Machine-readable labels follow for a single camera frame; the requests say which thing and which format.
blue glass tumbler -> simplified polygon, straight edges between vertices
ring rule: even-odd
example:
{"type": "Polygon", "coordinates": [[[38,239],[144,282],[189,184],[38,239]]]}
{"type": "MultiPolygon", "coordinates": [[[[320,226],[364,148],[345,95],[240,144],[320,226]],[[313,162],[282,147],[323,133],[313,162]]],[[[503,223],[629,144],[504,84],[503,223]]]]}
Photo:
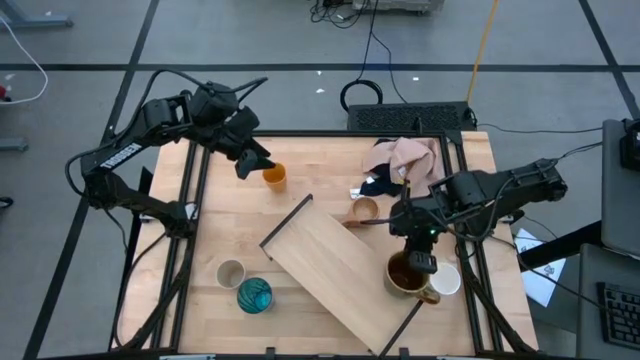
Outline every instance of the blue glass tumbler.
{"type": "Polygon", "coordinates": [[[264,279],[251,278],[240,284],[238,305],[247,314],[259,314],[273,304],[271,286],[264,279]]]}

black keyboard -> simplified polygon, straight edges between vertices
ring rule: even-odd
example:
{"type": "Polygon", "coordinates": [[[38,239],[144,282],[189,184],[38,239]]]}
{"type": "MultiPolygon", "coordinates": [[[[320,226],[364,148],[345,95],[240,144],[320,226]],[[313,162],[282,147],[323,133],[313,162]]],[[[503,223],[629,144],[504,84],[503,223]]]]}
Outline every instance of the black keyboard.
{"type": "Polygon", "coordinates": [[[416,120],[425,131],[473,130],[465,119],[465,102],[352,105],[349,130],[414,130],[416,120]]]}
{"type": "Polygon", "coordinates": [[[599,282],[598,302],[604,341],[640,350],[640,290],[599,282]]]}

wooden tabletop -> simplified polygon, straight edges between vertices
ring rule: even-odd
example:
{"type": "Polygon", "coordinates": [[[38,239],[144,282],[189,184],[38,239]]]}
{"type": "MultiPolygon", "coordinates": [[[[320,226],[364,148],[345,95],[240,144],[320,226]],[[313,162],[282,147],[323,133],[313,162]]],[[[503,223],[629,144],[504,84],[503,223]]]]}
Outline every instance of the wooden tabletop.
{"type": "MultiPolygon", "coordinates": [[[[487,134],[463,133],[463,139],[469,169],[495,171],[487,134]]],[[[352,201],[349,189],[358,188],[364,179],[362,158],[376,139],[259,137],[257,140],[271,151],[274,161],[286,166],[287,191],[271,192],[259,172],[245,181],[238,180],[233,163],[220,154],[211,157],[179,351],[263,354],[266,347],[275,347],[280,354],[367,354],[367,346],[277,262],[269,261],[258,244],[309,193],[313,194],[316,206],[341,219],[352,201]],[[258,315],[243,313],[236,303],[236,291],[225,290],[216,282],[218,265],[228,259],[241,261],[248,277],[267,280],[274,289],[277,307],[258,315]]],[[[178,198],[187,148],[186,141],[161,148],[151,196],[164,201],[178,198]]],[[[201,151],[196,156],[190,200],[195,193],[201,151]]],[[[450,152],[455,170],[452,146],[450,152]]],[[[381,214],[388,214],[395,201],[386,195],[375,199],[381,214]]],[[[162,232],[158,222],[144,224],[136,254],[162,232]]],[[[404,245],[403,239],[388,234],[386,226],[353,232],[378,254],[381,266],[404,245]]],[[[498,225],[495,233],[511,241],[508,226],[498,225]]],[[[123,341],[135,333],[158,301],[168,244],[165,240],[149,252],[131,277],[119,324],[123,341]]],[[[454,245],[451,235],[442,234],[434,255],[439,261],[459,267],[454,245]]],[[[484,247],[496,305],[524,341],[537,348],[514,249],[493,240],[485,241],[484,247]]],[[[479,301],[477,304],[483,342],[485,348],[491,349],[486,314],[479,301]]],[[[163,345],[169,343],[173,313],[172,307],[165,320],[163,345]]],[[[438,305],[423,305],[389,354],[397,354],[399,347],[408,347],[412,355],[473,355],[464,291],[443,297],[438,305]]]]}

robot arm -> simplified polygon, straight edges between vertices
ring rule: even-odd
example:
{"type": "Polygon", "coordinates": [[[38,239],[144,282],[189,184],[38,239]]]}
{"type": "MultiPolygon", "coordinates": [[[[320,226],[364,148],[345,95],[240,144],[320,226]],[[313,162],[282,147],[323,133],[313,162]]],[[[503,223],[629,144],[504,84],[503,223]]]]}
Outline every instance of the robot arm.
{"type": "Polygon", "coordinates": [[[555,164],[540,159],[495,174],[460,172],[432,184],[429,196],[413,199],[405,187],[400,201],[391,207],[389,232],[406,237],[405,253],[414,269],[433,274],[437,271],[433,244],[439,234],[450,231],[449,225],[464,223],[466,237],[481,240],[499,218],[527,203],[562,199],[567,186],[555,164]]]}
{"type": "Polygon", "coordinates": [[[178,96],[148,101],[108,146],[82,157],[85,195],[92,207],[120,206],[149,215],[162,222],[169,236],[185,237],[193,231],[193,225],[183,205],[176,201],[165,203],[132,190],[113,171],[147,147],[181,138],[225,154],[236,162],[241,179],[253,170],[275,166],[268,159],[271,154],[251,136],[260,124],[253,111],[248,107],[239,109],[237,97],[228,87],[207,85],[199,87],[193,96],[183,91],[178,96]]]}

brown mug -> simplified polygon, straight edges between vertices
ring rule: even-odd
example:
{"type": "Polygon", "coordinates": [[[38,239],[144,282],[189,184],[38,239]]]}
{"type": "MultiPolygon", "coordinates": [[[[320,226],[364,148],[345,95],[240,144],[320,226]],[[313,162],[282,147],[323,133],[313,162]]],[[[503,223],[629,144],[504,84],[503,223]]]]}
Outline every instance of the brown mug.
{"type": "Polygon", "coordinates": [[[385,266],[384,286],[397,297],[416,297],[429,304],[440,302],[440,294],[431,286],[429,274],[414,270],[403,251],[393,254],[385,266]]]}

